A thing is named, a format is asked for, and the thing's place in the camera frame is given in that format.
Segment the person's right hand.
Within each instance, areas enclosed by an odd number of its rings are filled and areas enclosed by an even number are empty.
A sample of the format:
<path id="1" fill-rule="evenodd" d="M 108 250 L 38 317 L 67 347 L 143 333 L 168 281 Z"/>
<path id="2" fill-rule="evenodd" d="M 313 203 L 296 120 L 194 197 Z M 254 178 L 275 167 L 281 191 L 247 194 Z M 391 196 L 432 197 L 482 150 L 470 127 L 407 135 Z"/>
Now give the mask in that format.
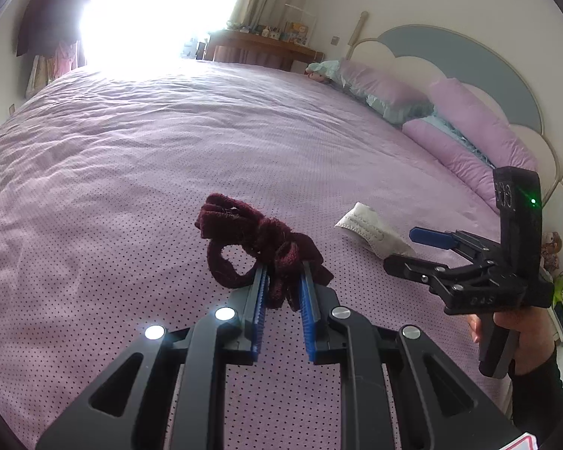
<path id="1" fill-rule="evenodd" d="M 493 314 L 498 327 L 515 330 L 519 342 L 513 354 L 517 376 L 529 374 L 547 362 L 555 351 L 552 322 L 545 309 L 528 307 Z"/>

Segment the person's right forearm black sleeve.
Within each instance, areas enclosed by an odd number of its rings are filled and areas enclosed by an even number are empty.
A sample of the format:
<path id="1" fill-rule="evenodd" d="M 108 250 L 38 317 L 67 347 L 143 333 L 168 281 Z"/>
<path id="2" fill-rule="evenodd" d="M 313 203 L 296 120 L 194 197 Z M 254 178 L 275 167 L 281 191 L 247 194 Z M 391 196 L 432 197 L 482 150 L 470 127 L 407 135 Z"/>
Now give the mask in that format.
<path id="1" fill-rule="evenodd" d="M 563 450 L 563 381 L 556 351 L 527 374 L 516 375 L 511 363 L 513 424 L 536 438 L 539 449 Z"/>

